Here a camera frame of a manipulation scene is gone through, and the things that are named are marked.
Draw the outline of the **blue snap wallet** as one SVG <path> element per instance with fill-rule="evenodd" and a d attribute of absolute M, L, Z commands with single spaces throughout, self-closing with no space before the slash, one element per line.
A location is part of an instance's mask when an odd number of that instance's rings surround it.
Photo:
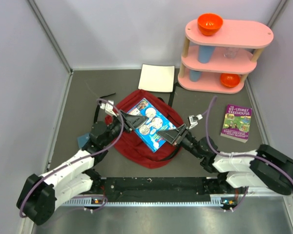
<path fill-rule="evenodd" d="M 89 133 L 77 137 L 78 147 L 81 149 L 89 140 Z"/>

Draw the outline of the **purple Treehouse book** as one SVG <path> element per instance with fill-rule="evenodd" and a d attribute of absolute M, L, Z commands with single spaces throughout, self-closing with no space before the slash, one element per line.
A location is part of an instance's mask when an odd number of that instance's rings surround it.
<path fill-rule="evenodd" d="M 252 108 L 228 104 L 220 136 L 246 143 L 251 117 Z"/>

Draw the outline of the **blue comic book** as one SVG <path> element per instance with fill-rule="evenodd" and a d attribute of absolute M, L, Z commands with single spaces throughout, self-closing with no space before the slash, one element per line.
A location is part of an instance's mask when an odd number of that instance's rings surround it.
<path fill-rule="evenodd" d="M 127 113 L 134 116 L 147 117 L 147 121 L 136 129 L 135 132 L 153 153 L 166 142 L 157 132 L 176 129 L 175 125 L 161 114 L 146 98 L 138 101 Z"/>

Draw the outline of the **red student backpack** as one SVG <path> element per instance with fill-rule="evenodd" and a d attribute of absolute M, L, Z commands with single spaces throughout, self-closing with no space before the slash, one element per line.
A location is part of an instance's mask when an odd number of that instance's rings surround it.
<path fill-rule="evenodd" d="M 161 114 L 163 114 L 175 127 L 179 127 L 184 122 L 179 114 L 173 110 L 170 104 L 166 104 L 153 94 L 145 90 L 136 90 L 117 104 L 119 110 L 126 113 L 134 107 L 138 101 L 146 98 Z M 118 141 L 114 145 L 115 149 L 127 159 L 144 166 L 155 169 L 168 164 L 180 151 L 179 146 L 172 146 L 165 142 L 156 152 L 140 139 L 135 131 L 127 133 L 123 131 L 123 124 L 118 118 L 106 116 L 104 121 L 94 119 L 92 130 L 89 134 L 92 144 L 99 149 L 107 146 L 114 139 Z"/>

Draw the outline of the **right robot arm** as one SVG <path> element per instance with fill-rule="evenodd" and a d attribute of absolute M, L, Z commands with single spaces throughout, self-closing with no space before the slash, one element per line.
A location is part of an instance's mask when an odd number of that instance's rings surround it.
<path fill-rule="evenodd" d="M 201 159 L 200 165 L 209 173 L 217 173 L 218 187 L 224 193 L 234 188 L 255 187 L 281 195 L 293 194 L 293 159 L 270 145 L 261 144 L 258 149 L 242 153 L 220 152 L 209 136 L 197 140 L 184 124 L 159 131 L 158 135 Z"/>

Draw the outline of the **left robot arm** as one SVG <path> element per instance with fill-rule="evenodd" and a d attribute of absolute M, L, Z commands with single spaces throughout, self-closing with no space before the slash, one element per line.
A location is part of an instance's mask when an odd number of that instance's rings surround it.
<path fill-rule="evenodd" d="M 20 217 L 42 225 L 73 197 L 87 191 L 98 192 L 101 182 L 93 176 L 94 166 L 103 160 L 124 132 L 138 129 L 147 120 L 146 116 L 119 111 L 112 116 L 110 124 L 94 122 L 88 141 L 73 157 L 47 173 L 32 174 L 26 179 L 16 203 Z"/>

